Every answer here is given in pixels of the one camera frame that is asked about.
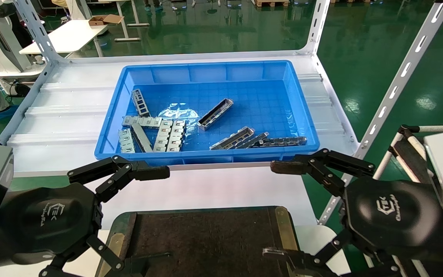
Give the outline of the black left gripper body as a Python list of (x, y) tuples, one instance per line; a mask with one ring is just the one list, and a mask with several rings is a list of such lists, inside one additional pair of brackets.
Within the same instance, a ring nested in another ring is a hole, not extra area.
[(0, 207), (0, 266), (75, 260), (102, 218), (97, 196), (81, 184), (9, 192)]

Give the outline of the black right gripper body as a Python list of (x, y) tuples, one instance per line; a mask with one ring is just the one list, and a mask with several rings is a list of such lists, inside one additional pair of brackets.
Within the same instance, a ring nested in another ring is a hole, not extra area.
[(364, 177), (346, 187), (343, 203), (347, 226), (366, 250), (443, 262), (443, 208), (431, 185)]

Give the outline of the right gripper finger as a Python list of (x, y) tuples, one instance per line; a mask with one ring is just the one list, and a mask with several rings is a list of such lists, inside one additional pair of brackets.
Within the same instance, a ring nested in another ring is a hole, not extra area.
[(295, 155), (288, 161), (274, 160), (270, 168), (272, 172), (282, 175), (309, 175), (333, 196), (342, 197), (345, 182), (331, 172), (332, 169), (353, 177), (372, 177), (376, 167), (353, 156), (322, 149), (309, 155)]
[(284, 261), (296, 275), (311, 277), (398, 277), (399, 267), (394, 261), (382, 262), (380, 265), (358, 272), (337, 275), (328, 266), (327, 261), (333, 258), (345, 245), (356, 238), (355, 233), (344, 229), (315, 255), (304, 251), (265, 248), (263, 256), (269, 259)]

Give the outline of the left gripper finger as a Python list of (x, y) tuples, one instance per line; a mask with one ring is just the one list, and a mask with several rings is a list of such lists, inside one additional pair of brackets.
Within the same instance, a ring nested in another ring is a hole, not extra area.
[[(121, 260), (96, 235), (88, 237), (86, 242), (110, 266), (111, 269), (105, 275), (106, 277), (145, 277), (153, 259), (163, 259), (171, 256), (170, 252), (162, 252), (146, 256), (131, 256)], [(45, 268), (45, 276), (76, 277), (74, 274), (63, 271), (65, 263), (67, 263), (67, 258), (56, 256), (51, 264)]]
[(133, 180), (162, 180), (170, 177), (168, 166), (151, 166), (145, 161), (130, 161), (115, 155), (67, 173), (71, 184), (88, 184), (107, 177), (95, 190), (97, 200), (106, 203)]

